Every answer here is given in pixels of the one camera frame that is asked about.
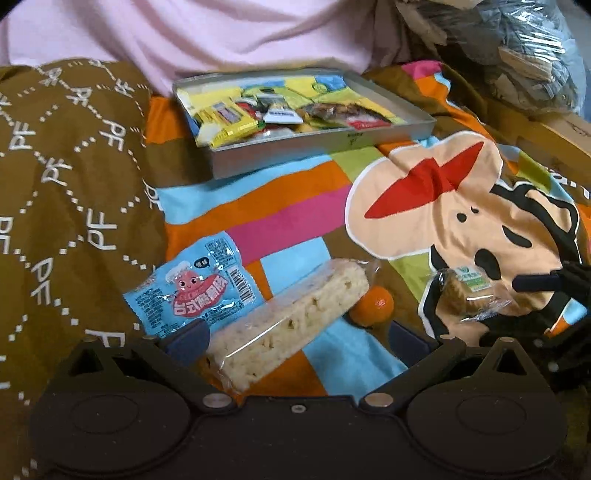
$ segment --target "blue snack packet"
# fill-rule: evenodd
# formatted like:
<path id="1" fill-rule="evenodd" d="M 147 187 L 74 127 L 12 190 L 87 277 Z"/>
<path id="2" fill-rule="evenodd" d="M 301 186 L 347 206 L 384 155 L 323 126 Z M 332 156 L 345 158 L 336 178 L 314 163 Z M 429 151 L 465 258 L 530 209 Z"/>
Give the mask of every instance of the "blue snack packet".
<path id="1" fill-rule="evenodd" d="M 263 303 L 226 232 L 186 248 L 124 298 L 146 334 L 160 338 L 197 319 L 214 332 Z"/>

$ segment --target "red mouth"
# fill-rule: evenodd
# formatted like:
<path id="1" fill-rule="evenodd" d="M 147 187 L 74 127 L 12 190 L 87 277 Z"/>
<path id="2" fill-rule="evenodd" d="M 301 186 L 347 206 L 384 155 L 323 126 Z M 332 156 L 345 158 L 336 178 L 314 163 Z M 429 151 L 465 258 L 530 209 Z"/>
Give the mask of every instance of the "red mouth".
<path id="1" fill-rule="evenodd" d="M 440 167 L 425 158 L 406 177 L 391 184 L 365 213 L 367 219 L 384 218 L 434 202 L 445 192 L 456 191 L 468 176 L 484 142 L 468 147 Z"/>

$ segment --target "metal screw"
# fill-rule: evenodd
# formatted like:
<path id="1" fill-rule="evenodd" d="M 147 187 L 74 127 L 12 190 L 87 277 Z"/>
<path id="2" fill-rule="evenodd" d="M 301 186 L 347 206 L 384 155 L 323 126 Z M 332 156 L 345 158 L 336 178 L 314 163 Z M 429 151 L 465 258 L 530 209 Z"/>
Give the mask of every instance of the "metal screw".
<path id="1" fill-rule="evenodd" d="M 307 408 L 304 405 L 292 405 L 291 406 L 291 411 L 293 413 L 304 413 L 307 410 Z"/>
<path id="2" fill-rule="evenodd" d="M 225 393 L 209 393 L 203 397 L 203 405 L 208 408 L 226 408 L 232 403 L 232 397 Z"/>
<path id="3" fill-rule="evenodd" d="M 386 408 L 394 403 L 394 399 L 392 395 L 388 395 L 387 393 L 375 392 L 365 397 L 365 403 L 375 408 Z"/>

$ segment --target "snack packet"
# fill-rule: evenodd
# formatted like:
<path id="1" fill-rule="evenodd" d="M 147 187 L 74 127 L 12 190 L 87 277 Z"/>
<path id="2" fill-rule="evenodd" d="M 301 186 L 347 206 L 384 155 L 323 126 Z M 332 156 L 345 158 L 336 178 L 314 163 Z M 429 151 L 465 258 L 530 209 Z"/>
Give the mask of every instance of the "snack packet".
<path id="1" fill-rule="evenodd" d="M 244 393 L 344 315 L 367 291 L 371 264 L 336 258 L 212 336 L 204 374 Z"/>
<path id="2" fill-rule="evenodd" d="M 302 107 L 302 110 L 325 122 L 340 124 L 342 127 L 353 127 L 356 130 L 392 125 L 380 113 L 369 110 L 356 103 L 312 103 L 311 105 Z"/>
<path id="3" fill-rule="evenodd" d="M 276 93 L 262 93 L 256 97 L 263 108 L 265 116 L 263 120 L 268 124 L 300 125 L 304 123 L 302 118 L 295 113 L 281 95 Z"/>
<path id="4" fill-rule="evenodd" d="M 145 333 L 161 338 L 198 320 L 214 332 L 263 302 L 224 232 L 186 248 L 124 298 Z"/>
<path id="5" fill-rule="evenodd" d="M 255 85 L 244 89 L 242 92 L 243 97 L 253 96 L 260 98 L 264 95 L 280 95 L 292 110 L 296 110 L 303 105 L 312 103 L 312 100 L 310 100 L 308 97 L 305 97 L 288 87 Z"/>
<path id="6" fill-rule="evenodd" d="M 262 120 L 264 115 L 263 108 L 255 97 L 241 97 L 233 99 L 233 101 L 255 120 Z"/>
<path id="7" fill-rule="evenodd" d="M 441 290 L 439 302 L 463 317 L 461 322 L 481 322 L 513 302 L 502 282 L 492 281 L 474 265 L 439 270 L 435 279 Z"/>
<path id="8" fill-rule="evenodd" d="M 264 122 L 257 121 L 231 99 L 223 99 L 214 105 L 199 110 L 197 146 L 221 147 L 258 132 Z"/>

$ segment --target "orange stripe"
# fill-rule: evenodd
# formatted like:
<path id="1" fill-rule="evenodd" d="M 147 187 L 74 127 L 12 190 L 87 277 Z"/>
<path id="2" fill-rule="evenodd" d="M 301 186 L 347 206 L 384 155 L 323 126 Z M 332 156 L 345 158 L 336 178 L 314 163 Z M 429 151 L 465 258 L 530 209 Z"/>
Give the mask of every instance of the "orange stripe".
<path id="1" fill-rule="evenodd" d="M 558 321 L 554 325 L 552 325 L 552 328 L 550 330 L 546 330 L 544 332 L 544 334 L 546 336 L 552 338 L 552 337 L 555 337 L 556 335 L 561 334 L 569 327 L 570 327 L 570 325 L 568 323 L 566 323 L 566 320 L 564 318 L 560 317 L 558 319 Z"/>
<path id="2" fill-rule="evenodd" d="M 415 79 L 415 83 L 423 95 L 435 98 L 435 100 L 437 100 L 448 112 L 451 113 L 453 119 L 458 123 L 461 123 L 465 127 L 468 127 L 469 129 L 480 133 L 484 137 L 493 140 L 489 132 L 486 131 L 486 128 L 484 128 L 480 122 L 474 118 L 474 116 L 464 112 L 463 110 L 460 110 L 459 108 L 452 107 L 449 105 L 449 103 L 447 103 L 449 90 L 445 85 L 439 83 L 433 76 Z"/>
<path id="3" fill-rule="evenodd" d="M 579 215 L 585 226 L 587 236 L 591 236 L 591 206 L 581 205 L 580 203 L 575 203 L 575 205 L 579 210 Z"/>
<path id="4" fill-rule="evenodd" d="M 503 157 L 505 165 L 507 165 L 507 167 L 509 167 L 509 170 L 511 170 L 513 172 L 513 175 L 517 175 L 519 173 L 519 164 L 514 161 L 506 160 L 503 155 L 501 155 L 501 157 Z"/>
<path id="5" fill-rule="evenodd" d="M 256 286 L 259 287 L 261 295 L 265 301 L 269 301 L 273 297 L 273 294 L 271 293 L 271 287 L 267 281 L 267 276 L 265 275 L 261 261 L 256 260 L 244 268 L 246 268 L 246 271 L 249 272 L 251 277 L 254 279 Z"/>
<path id="6" fill-rule="evenodd" d="M 235 225 L 252 222 L 283 210 L 321 193 L 351 185 L 347 175 L 334 162 L 328 161 L 311 170 L 275 179 L 234 200 L 215 207 L 201 217 L 183 225 L 166 224 L 167 260 L 204 236 L 214 235 Z"/>
<path id="7" fill-rule="evenodd" d="M 153 96 L 146 124 L 146 143 L 163 144 L 179 138 L 191 138 L 191 132 L 176 101 Z"/>
<path id="8" fill-rule="evenodd" d="M 246 395 L 325 397 L 324 386 L 301 350 L 252 386 Z"/>
<path id="9" fill-rule="evenodd" d="M 377 149 L 387 157 L 390 155 L 390 152 L 394 150 L 394 148 L 408 147 L 410 145 L 416 145 L 416 142 L 413 140 L 401 140 L 400 142 L 384 143 L 382 145 L 378 145 Z"/>

